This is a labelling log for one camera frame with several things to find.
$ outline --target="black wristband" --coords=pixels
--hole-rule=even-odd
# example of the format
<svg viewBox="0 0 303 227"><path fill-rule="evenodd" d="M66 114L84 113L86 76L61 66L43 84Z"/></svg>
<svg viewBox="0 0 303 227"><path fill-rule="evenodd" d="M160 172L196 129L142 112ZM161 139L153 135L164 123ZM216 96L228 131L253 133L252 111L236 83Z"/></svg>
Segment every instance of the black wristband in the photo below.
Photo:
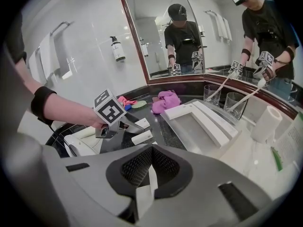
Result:
<svg viewBox="0 0 303 227"><path fill-rule="evenodd" d="M241 54L243 54L243 53L248 55L248 61L249 61L250 60L250 55L251 55L250 51L248 49L243 49Z"/></svg>
<svg viewBox="0 0 303 227"><path fill-rule="evenodd" d="M285 49L285 51L287 51L288 54L290 55L290 62L292 62L294 60L294 52L293 52L293 50L291 48L287 47Z"/></svg>
<svg viewBox="0 0 303 227"><path fill-rule="evenodd" d="M35 92L35 97L32 100L32 103L30 105L32 113L38 117L38 120L41 122L47 124L47 125L52 125L53 120L46 119L43 114L43 109L46 100L50 96L50 94L55 93L55 91L52 91L51 89L47 87L40 87L37 89Z"/></svg>
<svg viewBox="0 0 303 227"><path fill-rule="evenodd" d="M174 55L169 55L169 59L170 58L174 58L175 59L176 57Z"/></svg>

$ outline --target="pink cloth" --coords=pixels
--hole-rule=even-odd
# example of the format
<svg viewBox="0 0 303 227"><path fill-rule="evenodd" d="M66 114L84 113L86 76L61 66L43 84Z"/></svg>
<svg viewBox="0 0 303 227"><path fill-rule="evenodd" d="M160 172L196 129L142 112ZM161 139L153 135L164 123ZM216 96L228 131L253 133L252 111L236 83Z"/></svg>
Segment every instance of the pink cloth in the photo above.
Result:
<svg viewBox="0 0 303 227"><path fill-rule="evenodd" d="M161 114L164 112L164 110L179 106L181 103L177 94L171 91L160 92L158 98L160 101L152 104L152 111L154 114Z"/></svg>
<svg viewBox="0 0 303 227"><path fill-rule="evenodd" d="M136 104L138 101L128 101L125 97L123 97L123 96L121 96L121 97L119 97L118 98L118 101L120 102L120 103L123 103L123 107L125 107L125 105L127 105L127 104L131 104L131 105L134 105L134 104Z"/></svg>

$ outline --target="person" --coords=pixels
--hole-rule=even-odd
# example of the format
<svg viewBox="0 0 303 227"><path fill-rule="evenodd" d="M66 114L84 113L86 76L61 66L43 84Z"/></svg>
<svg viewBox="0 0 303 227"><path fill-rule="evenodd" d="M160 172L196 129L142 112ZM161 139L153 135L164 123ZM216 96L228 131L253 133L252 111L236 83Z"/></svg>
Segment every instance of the person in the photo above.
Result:
<svg viewBox="0 0 303 227"><path fill-rule="evenodd" d="M35 101L38 102L38 105L33 105L32 101L31 109L34 107L39 111L39 107L41 107L41 113L39 115L36 115L36 113L34 114L38 116L40 120L49 125L56 120L101 129L105 123L95 114L92 108L62 98L33 79L31 73L26 67L25 61L27 54L24 51L21 26L22 15L18 14L15 22L12 24L5 37L4 46L7 47L16 65L15 68L17 73L21 77L24 85L33 95L35 95L33 101L36 98L37 92L47 91L48 93L44 100L37 100L36 98Z"/></svg>
<svg viewBox="0 0 303 227"><path fill-rule="evenodd" d="M295 33L290 24L270 0L234 0L247 9L242 14L244 29L244 47L240 63L250 59L253 42L256 39L260 53L267 51L274 56L272 70L263 73L266 81L270 80L269 91L286 101L289 98L294 79L293 59L299 47Z"/></svg>
<svg viewBox="0 0 303 227"><path fill-rule="evenodd" d="M183 75L192 74L192 54L196 51L202 54L199 30L195 22L187 21L186 9L181 4L170 5L168 14L172 24L165 29L164 37L169 63L180 64Z"/></svg>

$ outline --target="jeans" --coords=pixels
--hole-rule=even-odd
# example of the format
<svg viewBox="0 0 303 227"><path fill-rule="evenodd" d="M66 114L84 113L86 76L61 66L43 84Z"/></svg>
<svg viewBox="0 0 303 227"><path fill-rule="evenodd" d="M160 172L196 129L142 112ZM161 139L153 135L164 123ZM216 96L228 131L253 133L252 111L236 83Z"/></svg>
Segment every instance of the jeans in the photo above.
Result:
<svg viewBox="0 0 303 227"><path fill-rule="evenodd" d="M181 74L188 75L193 74L193 65L192 64L182 64L181 65Z"/></svg>
<svg viewBox="0 0 303 227"><path fill-rule="evenodd" d="M269 82L268 90L288 101L292 90L292 81L290 80L290 83L286 83L285 78L274 78Z"/></svg>

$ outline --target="glass cup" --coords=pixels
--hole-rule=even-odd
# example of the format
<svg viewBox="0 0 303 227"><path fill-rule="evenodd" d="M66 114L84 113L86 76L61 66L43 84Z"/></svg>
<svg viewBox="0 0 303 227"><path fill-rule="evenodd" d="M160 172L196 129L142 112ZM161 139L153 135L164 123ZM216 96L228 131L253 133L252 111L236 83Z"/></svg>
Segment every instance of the glass cup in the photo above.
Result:
<svg viewBox="0 0 303 227"><path fill-rule="evenodd" d="M211 103L213 105L218 105L220 101L220 95L221 95L221 90L217 92L215 96L213 96L211 99L208 99L209 96L211 96L216 90L218 90L219 86L217 85L206 85L204 86L204 96L203 100Z"/></svg>
<svg viewBox="0 0 303 227"><path fill-rule="evenodd" d="M237 102L243 99L245 96L241 95L240 93L228 93L226 96L226 101L224 105L224 110L227 111L232 106L234 106ZM229 112L232 116L234 116L237 120L239 120L242 116L243 110L245 108L247 100L243 103L239 104L234 110Z"/></svg>

